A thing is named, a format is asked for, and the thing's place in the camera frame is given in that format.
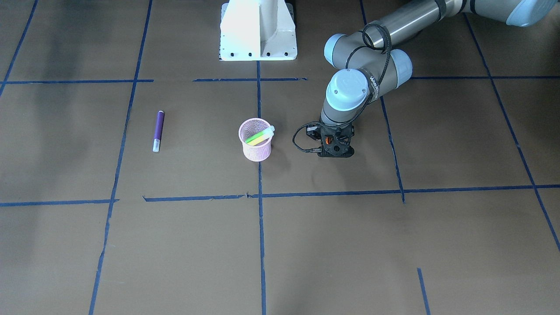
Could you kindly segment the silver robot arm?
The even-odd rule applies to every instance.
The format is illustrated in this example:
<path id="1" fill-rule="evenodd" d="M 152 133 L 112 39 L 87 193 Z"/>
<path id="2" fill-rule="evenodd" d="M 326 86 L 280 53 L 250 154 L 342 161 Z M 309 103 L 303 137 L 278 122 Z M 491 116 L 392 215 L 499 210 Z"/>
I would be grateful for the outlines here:
<path id="1" fill-rule="evenodd" d="M 358 111 L 407 82 L 411 59 L 397 49 L 428 26 L 460 13 L 470 13 L 510 26 L 528 27 L 542 20 L 553 0 L 412 0 L 351 34 L 334 34 L 324 56 L 337 69 L 330 80 L 320 123 L 344 128 Z"/>

